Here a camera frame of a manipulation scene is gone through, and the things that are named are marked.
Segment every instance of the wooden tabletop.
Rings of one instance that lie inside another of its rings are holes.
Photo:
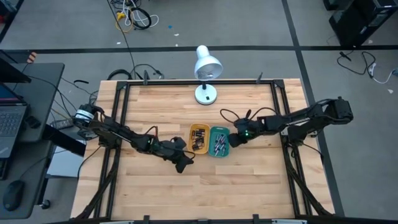
[[[284,81],[290,110],[307,107],[300,80]],[[99,88],[97,105],[107,115],[111,114],[115,87],[116,81],[102,81]],[[132,86],[126,125],[137,133],[157,125],[160,140],[180,136],[188,142],[192,123],[226,126],[231,132],[236,131],[220,116],[222,108],[244,116],[248,109],[274,107],[267,85],[217,85],[218,98],[210,106],[195,101],[196,87]],[[121,93],[117,120],[120,119],[123,95]],[[258,115],[272,114],[263,110]],[[314,138],[307,138],[305,143],[317,148]],[[97,147],[97,140],[90,141],[85,157]],[[308,188],[333,213],[319,154],[305,146],[299,150]],[[97,191],[103,154],[104,150],[100,149],[82,167],[71,217],[81,213]],[[232,149],[227,158],[204,154],[197,155],[194,161],[178,174],[171,162],[139,154],[123,142],[112,219],[142,220],[144,215],[150,215],[151,220],[248,219],[253,214],[259,214],[260,218],[294,217],[279,135],[260,136]],[[303,213],[302,194],[297,186],[296,189]],[[102,215],[107,198],[106,192]]]

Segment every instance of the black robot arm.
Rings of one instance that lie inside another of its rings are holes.
[[[288,135],[289,142],[300,144],[314,131],[319,132],[329,124],[348,124],[354,118],[348,101],[341,97],[335,100],[321,100],[308,108],[287,115],[260,116],[255,121],[252,120],[253,116],[249,118],[250,113],[249,110],[245,118],[233,122],[238,132],[228,136],[232,147],[247,143],[248,140],[261,135],[282,132]]]
[[[152,154],[163,158],[165,161],[171,161],[175,164],[178,173],[182,173],[187,165],[193,164],[193,158],[189,158],[184,152],[186,144],[180,137],[174,137],[171,141],[159,141],[157,127],[155,135],[137,134],[131,131],[127,126],[123,126],[113,118],[106,116],[102,108],[93,105],[82,105],[73,118],[73,124],[80,128],[79,135],[86,140],[99,136],[99,144],[104,147],[114,147],[119,138],[130,143],[131,147],[137,152]]]

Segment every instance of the white desk lamp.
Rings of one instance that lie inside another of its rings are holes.
[[[197,48],[198,62],[195,65],[195,77],[202,85],[195,90],[195,99],[202,105],[210,105],[217,99],[217,90],[206,81],[217,78],[223,71],[223,66],[217,58],[210,55],[206,46]]]

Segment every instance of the black metal frame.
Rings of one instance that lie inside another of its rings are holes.
[[[282,102],[284,105],[284,111],[285,111],[285,113],[290,112],[289,104],[287,102],[287,94],[286,94],[283,80],[261,80],[260,83],[256,83],[256,80],[212,80],[208,83],[211,85],[254,85],[254,84],[269,85],[271,88],[272,99],[274,101],[274,108],[278,113],[280,113],[279,101],[278,101],[278,96],[277,96],[277,88],[279,88],[281,96],[282,96]],[[124,124],[124,122],[126,120],[126,112],[127,112],[127,104],[129,101],[130,87],[138,86],[138,85],[141,86],[143,84],[144,83],[142,81],[119,81],[119,82],[117,82],[116,94],[114,97],[114,104],[113,104],[113,108],[112,108],[112,118],[116,119],[116,113],[118,110],[118,104],[119,104],[121,90],[125,89],[124,99],[123,99],[123,107],[122,107],[122,112],[121,112],[121,120],[120,120],[120,123]],[[149,80],[147,84],[148,85],[200,85],[201,83],[198,80],[173,80],[173,81]],[[286,138],[286,137],[281,135],[285,163],[288,163],[288,162],[291,163],[290,156],[289,156],[289,148],[287,147],[286,144],[284,144],[284,142],[285,142],[284,138]],[[115,155],[114,155],[114,162],[117,164],[117,167],[118,167],[119,159],[120,159],[120,151],[121,151],[120,147],[121,147],[121,142],[120,142],[120,145],[118,146],[118,149],[116,149]],[[101,176],[100,176],[100,180],[99,180],[99,188],[103,185],[105,177],[106,177],[106,173],[108,170],[108,164],[109,164],[110,150],[111,149],[106,149],[106,151],[105,151],[103,166],[102,166],[102,170],[101,170]],[[292,150],[295,151],[295,163],[296,163],[296,170],[298,172],[298,176],[300,177],[301,181],[305,185],[305,178],[304,178],[304,173],[303,173],[299,150],[296,147],[294,147]],[[116,178],[117,178],[117,175],[114,175],[111,185],[110,185],[110,188],[109,188],[109,197],[108,197],[107,207],[106,207],[106,218],[109,218],[109,219],[111,218],[112,209],[113,209],[114,193],[116,190]],[[298,202],[298,198],[297,198],[296,188],[295,188],[295,184],[294,184],[295,182],[290,175],[288,175],[288,180],[289,180],[289,189],[290,189],[290,195],[292,198],[293,210],[294,210],[295,216],[297,217],[301,214],[300,214],[300,209],[299,209],[299,202]],[[312,215],[311,205],[308,201],[308,198],[305,196],[304,193],[303,193],[303,199],[304,199],[306,215]],[[102,202],[102,200],[100,200],[99,203],[95,207],[94,218],[100,217],[101,202]],[[217,220],[217,222],[226,222],[226,223],[231,223],[231,221],[236,221],[239,223],[245,223],[245,222],[252,223],[253,222],[253,220]],[[180,220],[178,222],[185,223],[185,222],[191,222],[191,220]]]

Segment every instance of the computer mouse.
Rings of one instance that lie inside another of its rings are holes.
[[[19,207],[24,194],[24,186],[25,183],[21,180],[13,181],[7,186],[2,196],[2,204],[7,211],[11,212]]]

